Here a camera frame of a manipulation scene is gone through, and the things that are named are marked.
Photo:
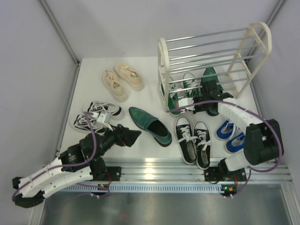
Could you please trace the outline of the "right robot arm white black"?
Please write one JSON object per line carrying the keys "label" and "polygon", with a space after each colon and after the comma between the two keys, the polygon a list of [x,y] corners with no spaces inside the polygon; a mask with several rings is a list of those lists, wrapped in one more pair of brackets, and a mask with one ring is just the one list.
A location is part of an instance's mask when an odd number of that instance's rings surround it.
{"label": "right robot arm white black", "polygon": [[277,159],[276,165],[265,172],[274,170],[281,163],[284,154],[279,123],[266,120],[260,115],[238,105],[231,94],[218,89],[216,81],[204,82],[201,96],[193,99],[196,112],[214,109],[240,129],[244,135],[241,150],[218,163],[220,178],[226,181],[236,176],[236,172],[246,167],[253,170],[255,165]]}

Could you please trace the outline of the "green loafer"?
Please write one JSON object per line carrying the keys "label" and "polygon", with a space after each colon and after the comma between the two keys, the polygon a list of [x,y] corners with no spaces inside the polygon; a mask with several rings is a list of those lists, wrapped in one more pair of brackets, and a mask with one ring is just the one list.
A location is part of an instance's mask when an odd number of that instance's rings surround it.
{"label": "green loafer", "polygon": [[150,133],[162,147],[172,143],[172,135],[168,128],[155,116],[137,107],[128,109],[132,121],[142,130]]}
{"label": "green loafer", "polygon": [[[201,82],[200,82],[200,85],[202,86],[204,82],[208,82],[208,81],[211,81],[211,80],[214,80],[214,81],[216,81],[216,83],[219,83],[218,76],[217,75],[212,76],[214,74],[216,74],[216,71],[213,67],[206,68],[204,73],[203,73],[203,76],[208,76],[208,77],[207,78],[202,78]],[[207,110],[207,114],[209,116],[213,116],[213,117],[219,115],[219,113],[216,110],[212,109],[212,108]]]}

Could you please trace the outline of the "green canvas sneaker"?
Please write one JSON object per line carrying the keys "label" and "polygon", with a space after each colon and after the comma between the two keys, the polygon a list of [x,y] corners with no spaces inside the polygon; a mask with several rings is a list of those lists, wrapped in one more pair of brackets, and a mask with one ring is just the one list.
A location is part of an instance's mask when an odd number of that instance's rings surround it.
{"label": "green canvas sneaker", "polygon": [[197,97],[200,95],[200,85],[197,79],[195,79],[195,76],[190,73],[186,72],[183,75],[183,88],[187,89],[185,90],[185,94],[188,98]]}
{"label": "green canvas sneaker", "polygon": [[[161,92],[161,95],[162,95],[163,99],[165,97],[164,85],[165,85],[165,83],[160,82],[160,92]],[[173,109],[179,107],[178,93],[177,92],[174,92],[174,93],[172,92],[172,91],[176,90],[176,84],[175,83],[170,83],[168,90],[169,90],[168,110],[173,110]],[[173,115],[173,116],[179,116],[180,112],[178,112],[178,111],[170,112],[170,114]]]}

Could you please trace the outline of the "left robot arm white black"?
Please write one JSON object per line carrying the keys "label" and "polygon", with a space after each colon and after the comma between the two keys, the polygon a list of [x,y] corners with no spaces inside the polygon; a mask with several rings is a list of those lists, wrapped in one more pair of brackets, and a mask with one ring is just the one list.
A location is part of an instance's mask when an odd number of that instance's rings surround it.
{"label": "left robot arm white black", "polygon": [[16,206],[31,208],[74,184],[103,180],[108,173],[104,154],[115,145],[133,146],[140,135],[141,131],[131,130],[121,124],[106,128],[102,135],[91,132],[38,172],[23,178],[13,178],[16,192],[12,201]]}

